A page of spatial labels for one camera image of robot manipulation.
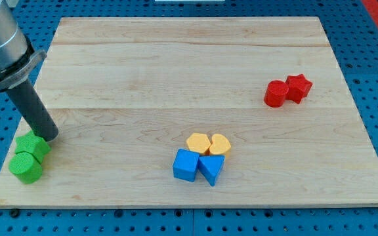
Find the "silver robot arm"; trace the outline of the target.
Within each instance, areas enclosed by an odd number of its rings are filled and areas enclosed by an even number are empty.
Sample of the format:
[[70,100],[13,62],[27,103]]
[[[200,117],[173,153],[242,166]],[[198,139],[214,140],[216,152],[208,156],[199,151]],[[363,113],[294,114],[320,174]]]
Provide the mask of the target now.
[[47,57],[23,34],[6,1],[0,0],[0,92],[27,80],[31,71]]

